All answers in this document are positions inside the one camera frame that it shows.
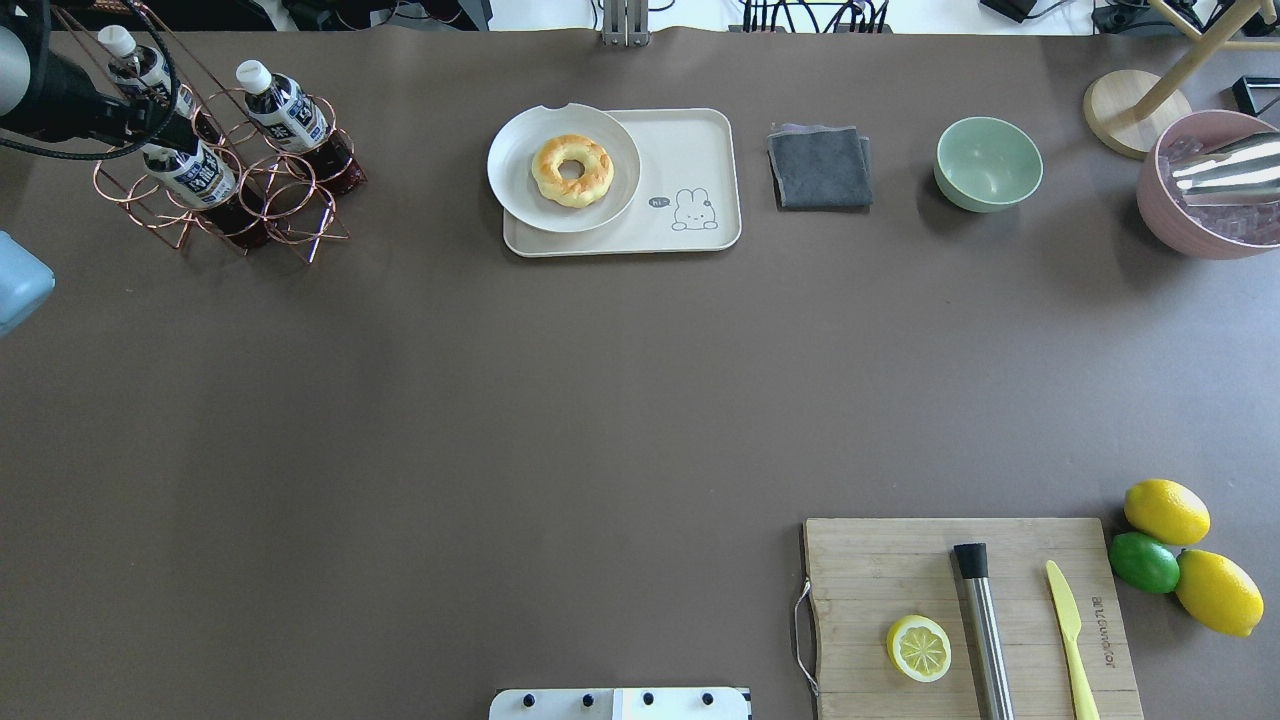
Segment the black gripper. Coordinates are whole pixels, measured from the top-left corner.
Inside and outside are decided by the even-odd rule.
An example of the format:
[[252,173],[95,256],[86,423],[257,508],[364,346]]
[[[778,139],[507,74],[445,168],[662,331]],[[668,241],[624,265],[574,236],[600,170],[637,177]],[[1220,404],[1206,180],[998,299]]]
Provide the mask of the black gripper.
[[196,133],[188,122],[177,119],[175,108],[102,94],[81,67],[54,53],[31,58],[29,136],[46,142],[93,138],[196,152]]

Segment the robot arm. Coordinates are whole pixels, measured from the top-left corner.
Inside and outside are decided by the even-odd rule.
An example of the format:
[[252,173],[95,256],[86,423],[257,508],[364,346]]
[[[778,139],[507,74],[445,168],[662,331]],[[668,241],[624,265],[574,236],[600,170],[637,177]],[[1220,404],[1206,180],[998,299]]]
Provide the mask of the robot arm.
[[174,106],[101,92],[51,45],[54,1],[3,3],[3,129],[36,140],[3,146],[33,156],[105,161],[146,143],[193,152],[198,136]]

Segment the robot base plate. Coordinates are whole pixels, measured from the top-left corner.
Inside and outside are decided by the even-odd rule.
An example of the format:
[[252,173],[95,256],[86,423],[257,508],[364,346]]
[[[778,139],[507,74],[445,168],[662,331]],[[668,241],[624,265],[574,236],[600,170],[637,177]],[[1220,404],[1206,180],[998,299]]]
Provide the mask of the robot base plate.
[[506,689],[489,719],[751,719],[748,688],[649,685]]

